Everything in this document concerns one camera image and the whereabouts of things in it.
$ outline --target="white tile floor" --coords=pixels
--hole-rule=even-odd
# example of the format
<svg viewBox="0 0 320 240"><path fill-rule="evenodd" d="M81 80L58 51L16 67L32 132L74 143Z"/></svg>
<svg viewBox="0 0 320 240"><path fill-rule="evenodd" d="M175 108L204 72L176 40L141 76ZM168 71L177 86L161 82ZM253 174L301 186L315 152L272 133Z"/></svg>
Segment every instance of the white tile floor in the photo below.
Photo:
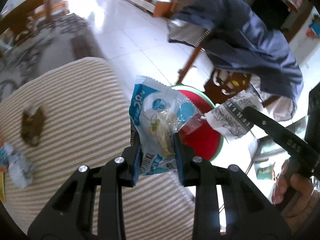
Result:
<svg viewBox="0 0 320 240"><path fill-rule="evenodd" d="M124 93L131 99L137 75L150 76L165 85L174 85L177 71L192 52L186 45L167 42L164 18L153 18L124 0L68 0L69 9L89 22L102 52L114 68ZM183 83L199 90L208 80L211 64L200 55ZM246 171L251 158L251 134L231 144L224 142L221 154L212 162L227 168L238 165Z"/></svg>

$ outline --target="striped fabric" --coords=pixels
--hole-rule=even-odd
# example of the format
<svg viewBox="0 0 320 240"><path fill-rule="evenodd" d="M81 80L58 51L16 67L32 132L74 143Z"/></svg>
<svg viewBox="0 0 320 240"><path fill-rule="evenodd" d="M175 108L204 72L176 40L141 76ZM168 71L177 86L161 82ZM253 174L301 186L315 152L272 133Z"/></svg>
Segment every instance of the striped fabric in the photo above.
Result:
<svg viewBox="0 0 320 240"><path fill-rule="evenodd" d="M20 137L28 103L46 107L37 147ZM113 70L102 59L84 58L25 84L0 104L0 132L35 165L24 190L5 177L6 208L27 232L51 196L81 164L104 165L130 145L128 104ZM97 233L97 189L93 233ZM127 239L191 239L194 204L173 173L139 179L123 189Z"/></svg>

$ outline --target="table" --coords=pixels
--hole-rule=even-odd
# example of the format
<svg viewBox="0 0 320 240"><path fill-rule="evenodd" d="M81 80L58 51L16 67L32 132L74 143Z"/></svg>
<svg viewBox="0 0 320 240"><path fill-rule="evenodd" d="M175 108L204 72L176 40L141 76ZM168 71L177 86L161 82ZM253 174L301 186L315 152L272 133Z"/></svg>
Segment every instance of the table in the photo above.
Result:
<svg viewBox="0 0 320 240"><path fill-rule="evenodd" d="M37 147L20 137L21 114L30 102L46 108ZM128 106L113 70L92 57L47 72L0 104L1 133L36 167L33 183L24 190L5 177L6 209L24 232L78 166L102 166L130 145ZM122 195L127 239L191 239L194 203L173 173L145 176Z"/></svg>

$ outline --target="brown object on tablecloth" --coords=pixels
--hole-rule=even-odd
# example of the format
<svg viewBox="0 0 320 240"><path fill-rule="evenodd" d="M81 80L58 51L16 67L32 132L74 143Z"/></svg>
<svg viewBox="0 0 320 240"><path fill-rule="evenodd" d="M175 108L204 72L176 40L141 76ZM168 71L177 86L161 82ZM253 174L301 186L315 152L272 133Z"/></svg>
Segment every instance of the brown object on tablecloth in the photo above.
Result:
<svg viewBox="0 0 320 240"><path fill-rule="evenodd" d="M44 111L41 107L32 107L23 111L21 137L26 144L30 146L37 146L39 144L44 120Z"/></svg>

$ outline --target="human hand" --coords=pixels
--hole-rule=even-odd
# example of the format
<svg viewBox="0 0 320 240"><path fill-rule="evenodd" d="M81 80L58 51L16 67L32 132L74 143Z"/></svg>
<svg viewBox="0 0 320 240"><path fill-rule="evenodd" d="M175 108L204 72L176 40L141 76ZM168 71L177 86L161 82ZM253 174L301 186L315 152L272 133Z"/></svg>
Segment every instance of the human hand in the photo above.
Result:
<svg viewBox="0 0 320 240"><path fill-rule="evenodd" d="M281 174L277 180L276 187L273 190L271 201L273 204L279 204L282 202L284 198L284 194L287 191L290 185L287 185L287 181L285 179L285 174L288 170L288 161L285 161L282 165ZM286 217L294 217L299 215L307 206L312 192L313 192L313 184L312 182L300 174L293 174L290 179L291 187L301 193L301 197L298 199L297 203L292 207L292 209L288 212Z"/></svg>

